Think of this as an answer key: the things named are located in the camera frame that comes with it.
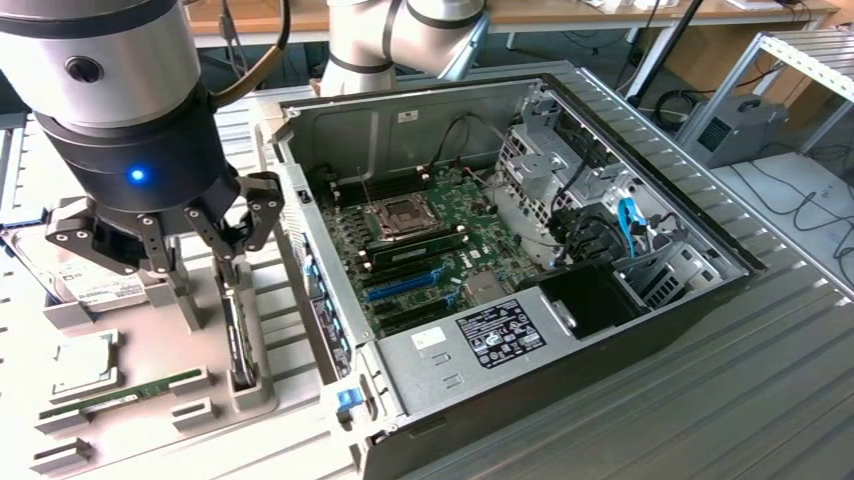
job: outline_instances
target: green circuit board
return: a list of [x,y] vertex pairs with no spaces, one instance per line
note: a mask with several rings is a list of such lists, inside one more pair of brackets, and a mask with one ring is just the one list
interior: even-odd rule
[[[386,199],[393,203],[397,199],[410,199],[403,195]],[[501,288],[506,293],[516,290],[518,283],[540,272],[538,265],[532,261],[524,248],[514,242],[514,233],[505,225],[500,215],[488,208],[492,205],[489,194],[480,189],[478,182],[464,176],[461,170],[445,168],[433,176],[430,188],[418,192],[417,198],[424,200],[436,215],[438,224],[434,228],[465,226],[465,243],[448,253],[438,254],[425,260],[438,275],[436,285],[413,289],[379,301],[369,301],[367,294],[378,288],[370,283],[373,274],[362,267],[363,257],[359,252],[366,245],[377,244],[382,235],[382,222],[377,215],[366,214],[367,204],[337,209],[327,201],[322,203],[326,225],[333,237],[339,256],[347,267],[350,281],[362,301],[366,317],[378,335],[391,335],[399,331],[428,323],[449,314],[477,306],[477,302],[468,295],[466,280],[481,272],[493,272]],[[377,201],[371,204],[371,211],[377,212]],[[379,285],[395,285],[391,280]],[[440,308],[430,314],[394,326],[387,320],[406,312],[418,311],[420,307],[440,306],[445,301],[448,308]]]

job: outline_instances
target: blue led light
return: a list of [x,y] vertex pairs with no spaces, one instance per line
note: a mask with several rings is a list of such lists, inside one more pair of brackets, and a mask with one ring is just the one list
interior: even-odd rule
[[149,178],[149,173],[142,168],[133,168],[131,171],[129,172],[129,180],[134,184],[139,185],[146,181],[147,178]]

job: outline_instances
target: open computer tower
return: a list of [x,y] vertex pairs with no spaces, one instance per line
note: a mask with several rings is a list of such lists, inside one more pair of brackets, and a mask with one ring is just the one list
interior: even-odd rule
[[765,268],[549,75],[282,112],[291,277],[365,478],[653,354]]

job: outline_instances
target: blue pcie slot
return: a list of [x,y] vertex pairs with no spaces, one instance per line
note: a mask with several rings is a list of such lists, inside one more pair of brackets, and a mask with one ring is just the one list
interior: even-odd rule
[[383,298],[389,298],[394,295],[399,295],[411,290],[416,290],[417,288],[433,287],[434,285],[437,285],[437,283],[440,283],[440,276],[442,275],[444,269],[445,268],[438,268],[433,272],[420,275],[418,277],[414,277],[401,283],[375,288],[366,294],[367,301],[374,302],[377,300],[382,300]]

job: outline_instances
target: power supply label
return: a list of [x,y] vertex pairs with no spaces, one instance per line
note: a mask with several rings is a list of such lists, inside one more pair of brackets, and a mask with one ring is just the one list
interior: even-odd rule
[[493,368],[546,346],[520,302],[512,300],[457,320],[485,368]]

